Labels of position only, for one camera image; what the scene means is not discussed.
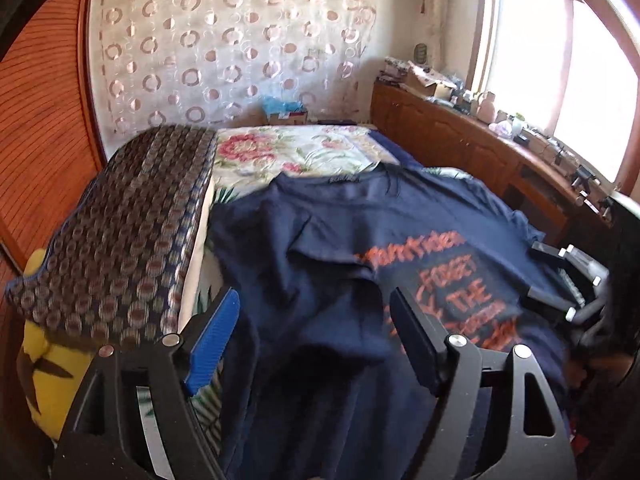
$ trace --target floral bedsheet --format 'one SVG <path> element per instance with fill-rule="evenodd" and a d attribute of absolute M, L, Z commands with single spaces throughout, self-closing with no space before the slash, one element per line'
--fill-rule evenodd
<path fill-rule="evenodd" d="M 361 126 L 260 126 L 218 131 L 216 198 L 266 186 L 281 171 L 329 176 L 372 170 L 396 159 Z"/>

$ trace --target patterned blanket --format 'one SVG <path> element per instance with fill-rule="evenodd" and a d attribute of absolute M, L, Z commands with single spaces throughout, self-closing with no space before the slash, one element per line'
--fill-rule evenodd
<path fill-rule="evenodd" d="M 176 332 L 214 152 L 214 132 L 190 126 L 128 142 L 53 236 L 39 272 L 8 284 L 9 304 L 78 348 Z"/>

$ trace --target cardboard box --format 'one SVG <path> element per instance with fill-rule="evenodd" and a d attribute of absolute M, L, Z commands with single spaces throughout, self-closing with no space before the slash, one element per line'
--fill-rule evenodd
<path fill-rule="evenodd" d="M 265 116 L 264 120 L 268 126 L 297 126 L 300 124 L 306 124 L 306 117 L 308 111 L 304 112 L 289 112 L 288 114 L 271 114 Z"/>

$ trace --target window frame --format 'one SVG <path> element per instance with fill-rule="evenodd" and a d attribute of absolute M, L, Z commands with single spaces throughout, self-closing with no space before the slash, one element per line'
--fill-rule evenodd
<path fill-rule="evenodd" d="M 572 1 L 568 0 L 572 8 L 571 16 L 573 15 Z M 623 194 L 631 194 L 638 175 L 640 174 L 640 38 L 634 38 L 630 33 L 630 28 L 625 25 L 622 20 L 621 13 L 616 9 L 611 0 L 581 0 L 587 4 L 591 10 L 598 16 L 602 23 L 606 26 L 607 30 L 612 34 L 615 40 L 618 42 L 622 51 L 626 55 L 629 63 L 636 72 L 639 79 L 638 97 L 636 100 L 636 110 L 634 121 L 631 127 L 629 135 L 629 141 L 626 146 L 625 155 L 620 164 L 618 174 L 613 186 Z M 489 13 L 485 12 L 487 4 L 491 4 L 492 8 Z M 492 24 L 492 28 L 483 37 L 483 32 L 486 30 L 484 22 L 486 16 L 489 16 L 489 21 Z M 476 30 L 474 32 L 474 42 L 472 45 L 471 58 L 469 63 L 469 70 L 466 77 L 466 87 L 477 90 L 486 85 L 488 76 L 488 69 L 490 67 L 490 52 L 486 52 L 483 49 L 491 51 L 493 49 L 492 40 L 495 37 L 495 26 L 497 25 L 497 5 L 496 0 L 479 0 L 478 1 L 478 13 L 476 15 Z M 568 20 L 567 23 L 568 38 L 573 39 L 573 20 Z M 563 70 L 561 74 L 561 91 L 558 94 L 558 103 L 553 110 L 552 120 L 549 123 L 549 130 L 555 129 L 560 117 L 562 101 L 566 92 L 566 86 L 569 78 L 569 67 L 571 62 L 572 44 L 568 44 L 563 59 Z M 479 62 L 479 57 L 483 56 L 483 63 Z"/>

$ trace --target dark blue fabric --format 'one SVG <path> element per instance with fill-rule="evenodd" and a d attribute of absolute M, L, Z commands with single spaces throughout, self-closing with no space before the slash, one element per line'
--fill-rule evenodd
<path fill-rule="evenodd" d="M 222 376 L 230 480 L 402 478 L 434 399 L 384 310 L 398 285 L 479 346 L 529 345 L 564 402 L 564 344 L 519 297 L 567 292 L 527 256 L 542 234 L 481 182 L 280 174 L 216 205 L 209 229 L 242 306 Z"/>
<path fill-rule="evenodd" d="M 381 132 L 377 130 L 369 130 L 369 137 L 375 140 L 380 146 L 385 148 L 391 155 L 393 155 L 400 166 L 409 168 L 410 170 L 421 170 L 424 166 L 415 160 L 409 153 L 398 146 L 391 139 L 385 137 Z"/>

